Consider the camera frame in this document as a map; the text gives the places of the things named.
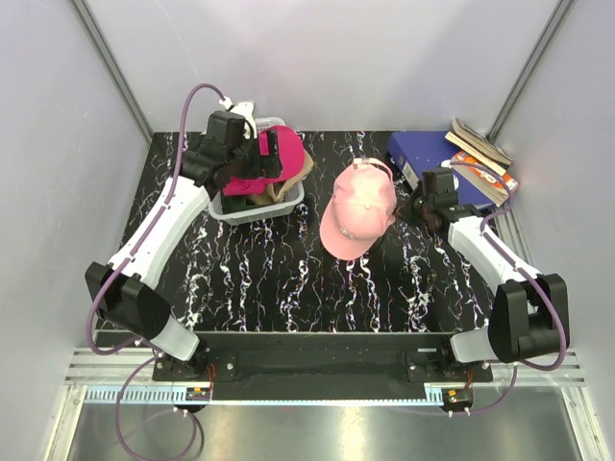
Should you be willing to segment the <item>magenta baseball cap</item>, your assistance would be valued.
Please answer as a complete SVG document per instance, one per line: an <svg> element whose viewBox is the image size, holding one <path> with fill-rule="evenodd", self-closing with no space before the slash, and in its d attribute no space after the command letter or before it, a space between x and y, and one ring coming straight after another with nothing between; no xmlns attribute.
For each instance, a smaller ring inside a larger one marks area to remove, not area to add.
<svg viewBox="0 0 615 461"><path fill-rule="evenodd" d="M232 178L225 186L223 193L228 196L260 194L270 183L284 182L299 173L304 164L304 146L300 136L292 129L283 125L276 125L269 129L278 131L279 153L277 155L283 164L282 175L274 180L257 177L254 179Z"/></svg>

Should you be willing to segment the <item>light pink baseball cap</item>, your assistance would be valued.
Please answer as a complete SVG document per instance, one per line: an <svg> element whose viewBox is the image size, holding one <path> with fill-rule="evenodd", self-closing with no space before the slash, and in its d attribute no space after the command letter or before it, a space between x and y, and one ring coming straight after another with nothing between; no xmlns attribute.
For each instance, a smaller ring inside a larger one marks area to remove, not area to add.
<svg viewBox="0 0 615 461"><path fill-rule="evenodd" d="M386 166L376 158L356 158L336 177L321 219L321 242L328 253L341 260L364 255L378 235L378 219L369 215L374 209L366 205L365 185L370 175L367 168L371 163Z"/></svg>

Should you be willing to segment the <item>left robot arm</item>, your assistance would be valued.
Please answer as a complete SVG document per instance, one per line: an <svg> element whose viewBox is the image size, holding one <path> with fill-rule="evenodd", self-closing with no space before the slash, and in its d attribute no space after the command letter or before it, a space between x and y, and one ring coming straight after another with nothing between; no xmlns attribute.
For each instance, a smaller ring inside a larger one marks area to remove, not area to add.
<svg viewBox="0 0 615 461"><path fill-rule="evenodd" d="M156 288L187 228L231 179L280 173L277 159L259 158L254 111L253 102L240 102L213 112L192 149L179 150L173 175L129 241L107 264L93 262L86 270L88 316L172 356L174 369L188 380L206 372L208 358L197 351L198 336L174 317Z"/></svg>

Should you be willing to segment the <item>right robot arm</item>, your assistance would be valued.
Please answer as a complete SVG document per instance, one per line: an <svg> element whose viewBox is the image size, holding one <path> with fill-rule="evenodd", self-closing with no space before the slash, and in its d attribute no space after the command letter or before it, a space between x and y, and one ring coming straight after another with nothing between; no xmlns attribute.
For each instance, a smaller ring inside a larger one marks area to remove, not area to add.
<svg viewBox="0 0 615 461"><path fill-rule="evenodd" d="M436 356L442 377L458 380L471 363L481 361L522 363L545 372L561 366L570 345L566 282L541 273L508 248L489 228L491 215L461 204L452 169L425 171L401 215L445 239L494 295L488 325L453 334L448 349Z"/></svg>

